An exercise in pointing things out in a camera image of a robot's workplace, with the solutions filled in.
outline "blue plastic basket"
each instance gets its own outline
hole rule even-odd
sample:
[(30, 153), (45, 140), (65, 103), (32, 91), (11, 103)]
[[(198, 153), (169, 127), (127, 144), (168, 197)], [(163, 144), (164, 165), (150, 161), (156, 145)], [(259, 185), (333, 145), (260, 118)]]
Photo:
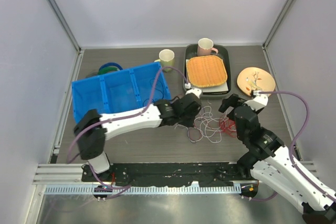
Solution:
[(160, 63), (154, 62), (72, 82), (72, 106), (76, 123), (92, 109), (97, 109), (100, 114), (119, 113), (142, 108), (148, 102), (159, 99), (171, 99), (161, 72), (154, 98), (149, 101), (154, 78), (160, 68)]

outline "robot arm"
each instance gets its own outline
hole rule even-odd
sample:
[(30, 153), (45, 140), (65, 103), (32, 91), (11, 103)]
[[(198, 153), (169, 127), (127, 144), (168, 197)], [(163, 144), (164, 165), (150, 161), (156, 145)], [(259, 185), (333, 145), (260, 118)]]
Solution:
[(83, 129), (99, 121), (109, 121), (88, 131), (78, 141), (80, 157), (87, 160), (97, 174), (110, 168), (110, 162), (104, 152), (104, 144), (117, 135), (144, 128), (155, 128), (176, 123), (186, 127), (193, 127), (196, 115), (201, 110), (200, 89), (190, 89), (186, 95), (173, 102), (157, 100), (150, 104), (141, 115), (133, 116), (144, 108), (115, 114), (98, 114), (97, 110), (90, 110), (75, 127), (77, 136)]
[[(306, 223), (333, 223), (336, 220), (336, 204), (317, 190), (292, 165), (289, 150), (272, 131), (260, 126), (258, 113), (267, 105), (268, 97), (256, 93), (249, 101), (232, 95), (223, 100), (220, 112), (232, 106), (228, 115), (236, 123), (237, 138), (248, 152), (237, 162), (242, 175), (251, 175), (274, 189), (290, 201), (303, 214)], [(297, 166), (320, 189), (331, 196), (335, 191), (316, 177), (294, 158)]]

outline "woven placemat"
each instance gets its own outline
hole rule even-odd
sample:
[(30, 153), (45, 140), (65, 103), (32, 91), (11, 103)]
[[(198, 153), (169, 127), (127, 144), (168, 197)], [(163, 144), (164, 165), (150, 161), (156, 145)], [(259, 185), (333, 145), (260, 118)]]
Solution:
[(224, 63), (218, 56), (193, 57), (187, 62), (186, 68), (189, 81), (199, 88), (218, 86), (227, 81)]

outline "white mug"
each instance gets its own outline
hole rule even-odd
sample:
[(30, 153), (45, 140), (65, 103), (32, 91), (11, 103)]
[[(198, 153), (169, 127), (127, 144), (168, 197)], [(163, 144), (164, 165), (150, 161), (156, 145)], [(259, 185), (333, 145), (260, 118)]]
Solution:
[(203, 38), (198, 41), (197, 56), (211, 55), (215, 51), (218, 54), (218, 49), (214, 48), (214, 42), (208, 38)]
[[(154, 62), (159, 61), (161, 64), (161, 67), (172, 67), (174, 66), (174, 61), (175, 61), (175, 54), (172, 50), (169, 49), (163, 49), (160, 53), (159, 53), (159, 59), (155, 60)], [(166, 68), (163, 71), (165, 72), (169, 72), (171, 71), (171, 68)]]

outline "metal bar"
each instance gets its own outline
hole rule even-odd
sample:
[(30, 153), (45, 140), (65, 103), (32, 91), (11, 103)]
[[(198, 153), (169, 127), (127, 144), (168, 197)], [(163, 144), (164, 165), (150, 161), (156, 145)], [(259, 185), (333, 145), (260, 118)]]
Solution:
[(36, 224), (46, 188), (46, 185), (36, 186), (25, 224)]
[(274, 34), (276, 33), (276, 31), (278, 30), (279, 26), (281, 25), (283, 19), (285, 18), (285, 16), (287, 15), (287, 13), (289, 12), (292, 4), (294, 3), (295, 0), (286, 0), (282, 10), (280, 11), (280, 14), (278, 15), (274, 25), (272, 26), (271, 31), (269, 32), (265, 43), (263, 44), (263, 46), (265, 48), (268, 47), (269, 43), (271, 42), (271, 40), (273, 39)]
[[(81, 49), (125, 49), (125, 48), (168, 48), (168, 47), (187, 47), (191, 43), (188, 44), (156, 44), (156, 45), (107, 45), (107, 46), (83, 46)], [(261, 42), (237, 42), (237, 43), (216, 43), (217, 45), (228, 47), (228, 46), (262, 46)]]
[[(96, 185), (49, 185), (45, 195), (113, 195), (119, 192), (94, 192)], [(131, 187), (124, 195), (177, 195), (177, 194), (240, 194), (240, 184), (220, 187), (200, 187), (198, 182), (193, 182), (188, 187)]]
[[(302, 164), (314, 175), (316, 169), (313, 162), (302, 162)], [(82, 182), (83, 164), (40, 164), (36, 169), (33, 180), (34, 185), (96, 185), (98, 182)], [(254, 183), (254, 180), (232, 180), (233, 183)]]
[(62, 142), (62, 137), (63, 137), (65, 125), (67, 123), (68, 114), (69, 114), (69, 110), (70, 110), (70, 106), (71, 106), (71, 97), (72, 97), (71, 83), (73, 81), (77, 80), (80, 65), (81, 65), (82, 59), (83, 59), (83, 55), (84, 55), (84, 50), (82, 50), (79, 53), (78, 57), (76, 58), (75, 65), (73, 66), (73, 69), (72, 69), (72, 72), (71, 72), (71, 77), (70, 77), (70, 80), (69, 80), (68, 89), (65, 92), (65, 97), (64, 97), (64, 100), (63, 100), (63, 104), (62, 104), (62, 111), (61, 111), (61, 115), (60, 115), (60, 118), (59, 118), (59, 121), (58, 121), (57, 129), (56, 129), (56, 133), (55, 133), (55, 137), (54, 137), (54, 148), (53, 148), (53, 151), (50, 155), (50, 158), (53, 154), (58, 153), (61, 142)]
[(57, 19), (61, 23), (63, 29), (65, 30), (66, 34), (68, 35), (69, 39), (71, 40), (71, 43), (75, 47), (77, 52), (80, 52), (80, 46), (78, 45), (76, 38), (74, 37), (68, 23), (66, 22), (61, 10), (59, 9), (57, 3), (55, 0), (47, 0), (48, 3), (50, 4), (51, 9), (54, 11)]

